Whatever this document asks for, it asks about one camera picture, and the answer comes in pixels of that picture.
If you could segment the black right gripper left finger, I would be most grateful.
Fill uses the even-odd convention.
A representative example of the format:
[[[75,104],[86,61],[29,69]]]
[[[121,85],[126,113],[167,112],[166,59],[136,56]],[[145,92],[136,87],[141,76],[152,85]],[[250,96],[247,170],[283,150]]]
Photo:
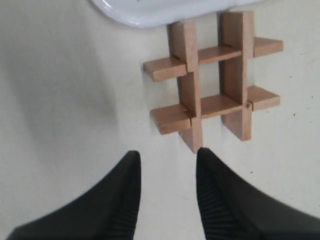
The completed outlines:
[[[141,201],[141,156],[128,151],[83,195],[16,227],[9,240],[132,240]]]

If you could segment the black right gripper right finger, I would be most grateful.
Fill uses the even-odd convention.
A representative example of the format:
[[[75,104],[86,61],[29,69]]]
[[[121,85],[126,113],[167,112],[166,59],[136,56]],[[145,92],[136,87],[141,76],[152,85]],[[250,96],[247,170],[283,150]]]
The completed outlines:
[[[260,191],[209,148],[196,155],[196,197],[207,240],[318,240],[320,220]]]

